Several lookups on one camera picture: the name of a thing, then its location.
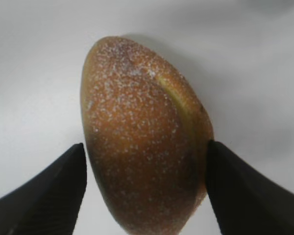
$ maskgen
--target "white background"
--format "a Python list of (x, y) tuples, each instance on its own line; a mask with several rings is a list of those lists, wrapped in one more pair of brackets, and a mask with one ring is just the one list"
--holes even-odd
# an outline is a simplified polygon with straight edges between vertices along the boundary
[[(294, 0), (0, 0), (0, 197), (84, 142), (81, 70), (108, 35), (167, 58), (216, 139), (294, 192)], [(90, 168), (74, 234), (125, 234)], [(220, 234), (208, 198), (181, 234)]]

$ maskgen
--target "white surface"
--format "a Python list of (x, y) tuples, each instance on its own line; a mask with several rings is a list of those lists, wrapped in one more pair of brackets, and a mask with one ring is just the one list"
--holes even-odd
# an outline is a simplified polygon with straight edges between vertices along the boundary
[[(85, 56), (130, 34), (184, 74), (216, 139), (294, 192), (294, 0), (0, 0), (0, 197), (84, 141)], [(74, 235), (123, 235), (92, 172)], [(219, 235), (209, 200), (183, 235)]]

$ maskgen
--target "white speckle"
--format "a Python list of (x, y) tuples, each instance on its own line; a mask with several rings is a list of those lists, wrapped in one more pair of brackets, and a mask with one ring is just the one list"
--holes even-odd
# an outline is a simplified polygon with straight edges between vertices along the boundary
[(129, 74), (132, 76), (137, 76), (137, 75), (141, 75), (142, 72), (140, 70), (132, 70), (132, 71), (130, 71)]
[(89, 111), (92, 108), (93, 104), (94, 104), (94, 102), (92, 100), (88, 102), (87, 111)]
[(150, 75), (150, 77), (156, 76), (156, 73), (152, 70), (148, 70), (148, 74)]

